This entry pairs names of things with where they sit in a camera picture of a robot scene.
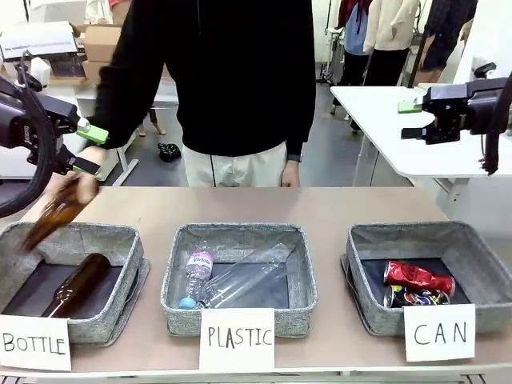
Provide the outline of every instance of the person's left hand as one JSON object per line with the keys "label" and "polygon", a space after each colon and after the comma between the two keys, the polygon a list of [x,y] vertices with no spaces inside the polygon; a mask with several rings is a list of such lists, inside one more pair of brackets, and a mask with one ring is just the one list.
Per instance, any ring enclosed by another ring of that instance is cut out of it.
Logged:
{"label": "person's left hand", "polygon": [[282,172],[281,186],[301,186],[301,179],[298,175],[298,162],[291,160],[286,162],[285,170]]}

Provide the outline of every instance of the plastic sign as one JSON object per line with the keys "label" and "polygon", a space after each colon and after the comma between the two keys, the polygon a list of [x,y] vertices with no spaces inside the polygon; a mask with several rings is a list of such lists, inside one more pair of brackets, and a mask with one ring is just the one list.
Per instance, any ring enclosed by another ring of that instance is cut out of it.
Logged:
{"label": "plastic sign", "polygon": [[274,310],[226,308],[201,313],[199,369],[208,372],[274,370]]}
{"label": "plastic sign", "polygon": [[474,358],[474,304],[406,306],[408,362]]}
{"label": "plastic sign", "polygon": [[35,370],[71,370],[67,318],[0,315],[0,364]]}

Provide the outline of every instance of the blue bottle cap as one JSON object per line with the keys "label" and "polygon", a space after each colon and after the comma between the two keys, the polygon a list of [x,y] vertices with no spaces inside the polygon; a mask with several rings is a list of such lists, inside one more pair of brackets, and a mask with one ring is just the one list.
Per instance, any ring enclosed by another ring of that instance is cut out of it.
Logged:
{"label": "blue bottle cap", "polygon": [[197,303],[192,298],[182,298],[178,308],[180,310],[195,310]]}

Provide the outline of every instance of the black watch strap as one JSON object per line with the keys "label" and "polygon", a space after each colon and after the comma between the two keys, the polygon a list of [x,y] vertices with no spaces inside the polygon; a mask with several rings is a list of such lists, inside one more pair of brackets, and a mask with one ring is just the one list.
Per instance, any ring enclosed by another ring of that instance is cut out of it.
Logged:
{"label": "black watch strap", "polygon": [[292,161],[292,162],[302,162],[302,155],[301,154],[288,154],[286,156],[286,160]]}

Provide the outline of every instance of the black pants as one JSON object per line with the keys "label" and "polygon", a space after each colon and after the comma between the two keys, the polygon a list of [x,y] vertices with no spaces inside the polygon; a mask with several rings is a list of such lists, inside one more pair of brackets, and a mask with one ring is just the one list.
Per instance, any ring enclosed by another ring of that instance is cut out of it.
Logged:
{"label": "black pants", "polygon": [[[364,85],[396,86],[403,66],[406,64],[408,52],[408,48],[404,50],[374,50]],[[361,130],[354,120],[350,126],[353,130]]]}
{"label": "black pants", "polygon": [[[366,64],[368,63],[368,55],[344,53],[345,63],[343,64],[343,76],[337,86],[360,86],[362,84],[362,76],[365,73]],[[333,104],[339,106],[339,101],[334,98]]]}

